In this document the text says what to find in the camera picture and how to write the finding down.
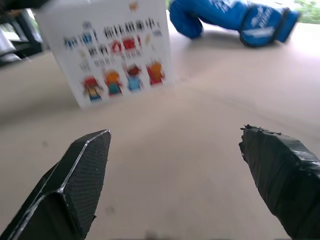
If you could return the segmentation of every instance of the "cartoon character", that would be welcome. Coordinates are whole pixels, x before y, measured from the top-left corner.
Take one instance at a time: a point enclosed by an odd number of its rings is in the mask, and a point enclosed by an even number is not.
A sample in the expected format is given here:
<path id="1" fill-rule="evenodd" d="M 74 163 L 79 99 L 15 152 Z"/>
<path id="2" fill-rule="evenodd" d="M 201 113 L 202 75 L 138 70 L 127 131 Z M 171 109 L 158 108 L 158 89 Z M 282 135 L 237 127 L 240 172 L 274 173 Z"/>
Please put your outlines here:
<path id="1" fill-rule="evenodd" d="M 99 86 L 94 76 L 86 76 L 83 81 L 84 95 L 88 95 L 91 102 L 101 100 L 101 95 L 104 89 Z"/>
<path id="2" fill-rule="evenodd" d="M 123 70 L 128 79 L 128 89 L 131 92 L 139 91 L 144 87 L 139 75 L 141 73 L 141 69 L 137 65 L 132 65 L 129 68 L 126 65 L 123 65 Z"/>
<path id="3" fill-rule="evenodd" d="M 104 82 L 109 89 L 109 96 L 122 94 L 122 91 L 121 91 L 122 83 L 119 81 L 119 78 L 120 78 L 119 73 L 115 70 L 109 70 L 105 72 L 104 69 L 102 70 L 102 73 L 104 75 Z"/>
<path id="4" fill-rule="evenodd" d="M 150 65 L 146 66 L 150 77 L 150 85 L 162 84 L 162 80 L 165 78 L 165 74 L 162 72 L 162 65 L 158 61 L 154 61 Z"/>

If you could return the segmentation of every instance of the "beige table surface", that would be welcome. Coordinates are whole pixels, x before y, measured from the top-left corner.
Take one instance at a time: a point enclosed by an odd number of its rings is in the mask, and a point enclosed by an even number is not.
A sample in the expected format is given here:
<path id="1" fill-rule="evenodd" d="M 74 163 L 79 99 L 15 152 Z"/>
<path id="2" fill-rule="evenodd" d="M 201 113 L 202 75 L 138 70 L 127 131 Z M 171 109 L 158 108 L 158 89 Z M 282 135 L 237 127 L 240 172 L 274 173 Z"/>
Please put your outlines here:
<path id="1" fill-rule="evenodd" d="M 0 71 L 0 231 L 74 139 L 108 128 L 88 240 L 287 237 L 241 157 L 240 128 L 291 135 L 320 157 L 320 27 L 261 49 L 233 32 L 191 42 L 170 31 L 177 84 L 112 104 L 79 109 L 50 53 Z"/>

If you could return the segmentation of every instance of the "table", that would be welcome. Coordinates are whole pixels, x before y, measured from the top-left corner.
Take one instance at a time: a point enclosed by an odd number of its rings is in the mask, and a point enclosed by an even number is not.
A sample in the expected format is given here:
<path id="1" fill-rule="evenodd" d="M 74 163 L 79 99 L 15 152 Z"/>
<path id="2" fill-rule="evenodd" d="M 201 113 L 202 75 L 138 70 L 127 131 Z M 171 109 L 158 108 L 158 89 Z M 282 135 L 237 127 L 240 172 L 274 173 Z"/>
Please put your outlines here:
<path id="1" fill-rule="evenodd" d="M 0 71 L 0 231 L 73 140 L 108 128 L 88 240 L 288 237 L 242 159 L 240 128 L 282 132 L 320 157 L 320 27 L 261 49 L 208 26 L 193 42 L 169 28 L 177 83 L 131 99 L 79 109 L 50 53 Z"/>

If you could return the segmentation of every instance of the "blue boxing glove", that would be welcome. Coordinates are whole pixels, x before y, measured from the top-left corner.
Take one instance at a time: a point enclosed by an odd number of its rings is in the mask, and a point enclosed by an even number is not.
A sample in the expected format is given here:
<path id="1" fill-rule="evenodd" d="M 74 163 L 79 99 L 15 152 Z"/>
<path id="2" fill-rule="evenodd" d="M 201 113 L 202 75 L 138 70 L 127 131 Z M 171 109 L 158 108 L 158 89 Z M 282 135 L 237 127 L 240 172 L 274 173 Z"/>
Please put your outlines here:
<path id="1" fill-rule="evenodd" d="M 248 4 L 240 0 L 174 0 L 170 20 L 176 30 L 191 39 L 198 38 L 202 22 L 240 33 L 241 41 L 251 47 L 284 43 L 300 14 L 289 8 Z"/>

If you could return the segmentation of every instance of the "white box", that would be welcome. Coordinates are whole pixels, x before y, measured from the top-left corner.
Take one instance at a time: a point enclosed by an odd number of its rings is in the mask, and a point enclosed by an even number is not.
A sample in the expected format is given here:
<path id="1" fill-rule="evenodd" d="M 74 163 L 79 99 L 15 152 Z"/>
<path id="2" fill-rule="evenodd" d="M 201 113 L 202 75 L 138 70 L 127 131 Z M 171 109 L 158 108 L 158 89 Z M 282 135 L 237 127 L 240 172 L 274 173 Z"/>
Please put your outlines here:
<path id="1" fill-rule="evenodd" d="M 52 0 L 35 19 L 81 107 L 173 82 L 165 0 Z"/>

